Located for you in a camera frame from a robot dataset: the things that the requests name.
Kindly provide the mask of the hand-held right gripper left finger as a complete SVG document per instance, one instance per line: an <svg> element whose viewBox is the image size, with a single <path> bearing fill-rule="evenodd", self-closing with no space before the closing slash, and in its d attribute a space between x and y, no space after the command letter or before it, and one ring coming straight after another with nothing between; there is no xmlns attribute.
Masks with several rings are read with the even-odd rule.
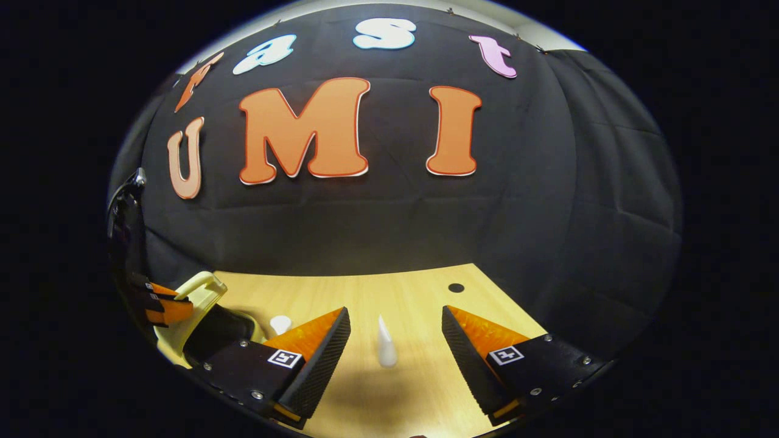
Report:
<svg viewBox="0 0 779 438"><path fill-rule="evenodd" d="M191 375L251 415L303 429L350 334L349 312L342 306L269 341L239 338L197 360Z"/></svg>

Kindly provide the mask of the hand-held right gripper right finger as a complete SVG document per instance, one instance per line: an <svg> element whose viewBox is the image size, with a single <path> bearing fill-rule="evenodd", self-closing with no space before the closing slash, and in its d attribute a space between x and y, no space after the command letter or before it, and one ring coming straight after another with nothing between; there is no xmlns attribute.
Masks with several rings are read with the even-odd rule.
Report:
<svg viewBox="0 0 779 438"><path fill-rule="evenodd" d="M442 308L442 333L492 426L542 415L609 370L561 336L521 335L451 305Z"/></svg>

